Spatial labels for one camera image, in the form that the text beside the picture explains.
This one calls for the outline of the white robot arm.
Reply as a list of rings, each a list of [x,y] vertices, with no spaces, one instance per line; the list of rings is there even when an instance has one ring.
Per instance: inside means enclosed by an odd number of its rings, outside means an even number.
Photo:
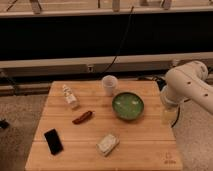
[[[173,124],[178,116],[178,108],[184,98],[188,98],[213,115],[213,86],[205,82],[207,66],[200,61],[191,61],[174,67],[165,74],[166,85],[160,92],[164,106],[162,123]]]

